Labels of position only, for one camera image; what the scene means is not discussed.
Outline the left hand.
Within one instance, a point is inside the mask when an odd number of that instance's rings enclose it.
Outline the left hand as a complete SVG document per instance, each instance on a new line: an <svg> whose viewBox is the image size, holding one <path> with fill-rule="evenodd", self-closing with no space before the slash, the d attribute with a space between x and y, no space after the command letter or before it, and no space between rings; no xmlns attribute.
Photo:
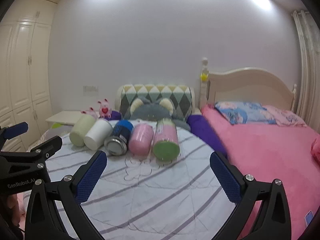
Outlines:
<svg viewBox="0 0 320 240"><path fill-rule="evenodd" d="M12 211L12 223L19 226L20 223L20 208L18 203L17 194L10 195L7 198L7 207Z"/></svg>

